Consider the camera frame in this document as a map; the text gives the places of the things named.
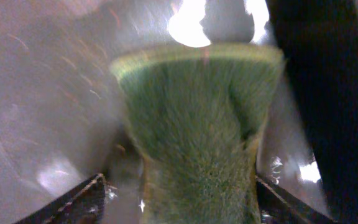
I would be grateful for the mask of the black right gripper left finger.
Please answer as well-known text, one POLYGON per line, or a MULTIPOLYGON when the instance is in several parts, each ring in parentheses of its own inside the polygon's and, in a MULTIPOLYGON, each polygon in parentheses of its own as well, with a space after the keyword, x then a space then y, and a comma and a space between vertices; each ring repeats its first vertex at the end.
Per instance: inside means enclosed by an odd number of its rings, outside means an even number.
POLYGON ((16 224, 100 223, 105 199, 105 176, 96 174, 16 224))

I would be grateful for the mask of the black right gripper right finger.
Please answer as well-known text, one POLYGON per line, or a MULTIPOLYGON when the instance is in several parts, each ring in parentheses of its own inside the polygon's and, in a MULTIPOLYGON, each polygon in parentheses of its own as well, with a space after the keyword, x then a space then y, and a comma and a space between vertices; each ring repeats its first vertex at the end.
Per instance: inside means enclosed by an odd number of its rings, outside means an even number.
POLYGON ((255 176, 261 222, 264 224, 337 224, 283 188, 255 176))

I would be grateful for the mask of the green yellow scrub sponge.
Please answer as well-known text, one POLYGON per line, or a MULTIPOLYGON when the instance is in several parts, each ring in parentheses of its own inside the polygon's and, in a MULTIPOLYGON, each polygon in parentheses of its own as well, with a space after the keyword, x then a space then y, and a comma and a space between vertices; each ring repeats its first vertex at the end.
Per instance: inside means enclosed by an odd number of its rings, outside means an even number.
POLYGON ((144 165, 141 223, 260 223, 255 163, 285 65, 279 48, 236 43, 111 62, 144 165))

